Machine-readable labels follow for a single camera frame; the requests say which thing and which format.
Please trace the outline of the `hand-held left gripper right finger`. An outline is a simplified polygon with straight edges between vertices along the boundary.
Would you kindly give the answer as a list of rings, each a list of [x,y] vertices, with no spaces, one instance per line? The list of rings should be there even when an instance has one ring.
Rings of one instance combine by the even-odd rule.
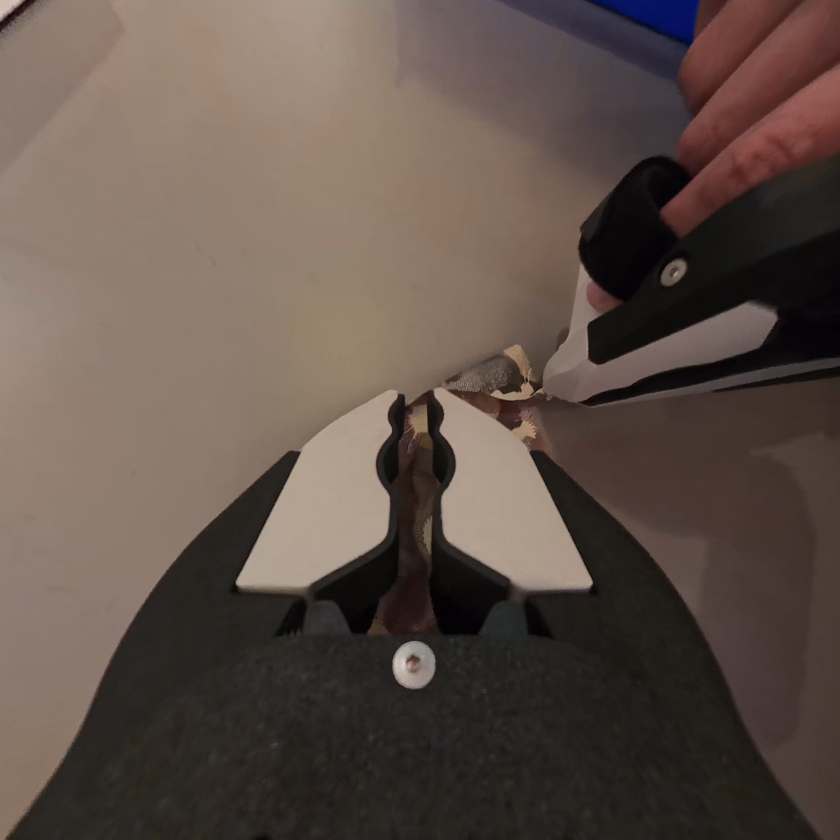
[[[504,602],[594,585],[531,451],[495,417],[437,388],[427,401],[438,482],[429,592],[446,635],[478,634]]]

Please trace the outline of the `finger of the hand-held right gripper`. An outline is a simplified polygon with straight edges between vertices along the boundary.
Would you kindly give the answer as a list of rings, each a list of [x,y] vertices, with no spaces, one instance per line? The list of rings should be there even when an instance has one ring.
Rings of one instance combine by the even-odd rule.
[[[770,385],[786,385],[796,382],[810,382],[839,376],[839,358],[809,360],[795,364],[784,364],[756,371],[732,374],[713,381],[683,385],[660,391],[630,393],[632,387],[605,392],[586,400],[587,407],[645,403],[677,396],[694,396],[703,393],[735,392]]]
[[[758,349],[778,321],[777,313],[753,302],[720,313],[674,335],[604,364],[589,360],[587,328],[599,312],[587,297],[590,277],[580,268],[570,330],[542,373],[542,391],[567,403],[637,385],[650,376],[724,361]]]

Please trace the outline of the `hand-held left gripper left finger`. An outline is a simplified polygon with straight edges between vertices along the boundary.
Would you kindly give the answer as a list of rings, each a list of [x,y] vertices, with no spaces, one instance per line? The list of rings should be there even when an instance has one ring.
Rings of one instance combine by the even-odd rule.
[[[350,631],[371,630],[396,582],[405,396],[385,391],[293,454],[286,482],[235,581],[236,592],[331,602]]]

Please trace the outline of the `bird patterned origami paper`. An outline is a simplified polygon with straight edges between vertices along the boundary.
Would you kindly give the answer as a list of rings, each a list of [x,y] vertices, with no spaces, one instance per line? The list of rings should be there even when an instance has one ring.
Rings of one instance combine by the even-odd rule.
[[[441,387],[504,426],[530,451],[551,454],[539,410],[550,399],[520,345],[510,346],[452,377]],[[398,502],[398,563],[395,582],[380,599],[372,636],[435,634],[430,576],[434,500],[434,442],[428,432],[428,394],[407,404],[397,450],[394,488]]]

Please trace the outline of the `person's right hand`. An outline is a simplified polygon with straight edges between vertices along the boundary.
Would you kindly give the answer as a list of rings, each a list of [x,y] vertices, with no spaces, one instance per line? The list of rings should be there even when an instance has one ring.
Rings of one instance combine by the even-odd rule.
[[[692,119],[675,159],[636,164],[581,226],[599,312],[715,212],[838,155],[839,2],[699,2],[678,81]]]

